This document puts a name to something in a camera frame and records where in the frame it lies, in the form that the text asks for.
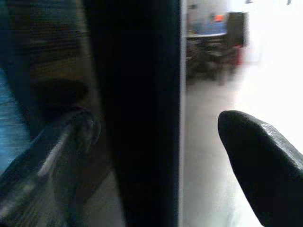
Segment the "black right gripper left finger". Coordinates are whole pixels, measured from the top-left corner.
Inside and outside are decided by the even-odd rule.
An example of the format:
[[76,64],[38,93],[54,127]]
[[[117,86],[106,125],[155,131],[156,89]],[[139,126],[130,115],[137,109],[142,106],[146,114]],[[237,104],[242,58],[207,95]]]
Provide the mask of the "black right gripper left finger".
[[76,191],[99,133],[99,119],[85,109],[47,124],[1,174],[1,226],[83,226]]

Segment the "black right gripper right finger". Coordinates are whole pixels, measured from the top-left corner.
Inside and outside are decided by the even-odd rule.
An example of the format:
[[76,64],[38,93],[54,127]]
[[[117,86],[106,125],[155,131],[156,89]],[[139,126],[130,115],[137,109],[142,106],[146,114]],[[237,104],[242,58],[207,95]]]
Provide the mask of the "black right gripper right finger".
[[303,225],[303,155],[271,124],[241,111],[219,114],[219,137],[260,224]]

